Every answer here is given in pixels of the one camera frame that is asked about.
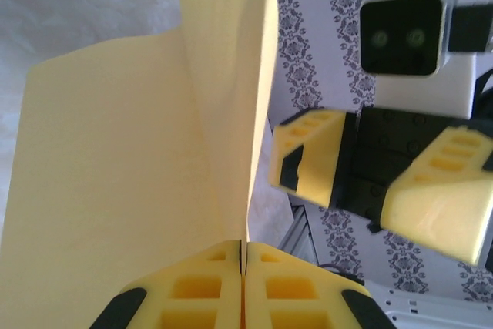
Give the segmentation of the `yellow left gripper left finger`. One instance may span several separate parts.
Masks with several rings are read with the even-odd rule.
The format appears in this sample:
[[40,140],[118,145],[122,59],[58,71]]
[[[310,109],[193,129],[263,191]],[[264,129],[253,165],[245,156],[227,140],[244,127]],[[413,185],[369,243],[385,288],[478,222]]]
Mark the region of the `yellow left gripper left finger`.
[[127,284],[92,328],[241,328],[239,240],[218,243]]

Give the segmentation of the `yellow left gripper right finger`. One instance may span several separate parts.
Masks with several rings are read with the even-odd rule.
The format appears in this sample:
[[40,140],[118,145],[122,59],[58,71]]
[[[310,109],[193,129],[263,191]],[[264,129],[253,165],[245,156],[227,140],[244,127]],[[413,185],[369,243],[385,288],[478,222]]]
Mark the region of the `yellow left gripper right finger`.
[[246,328],[394,327],[363,284],[264,243],[246,251]]

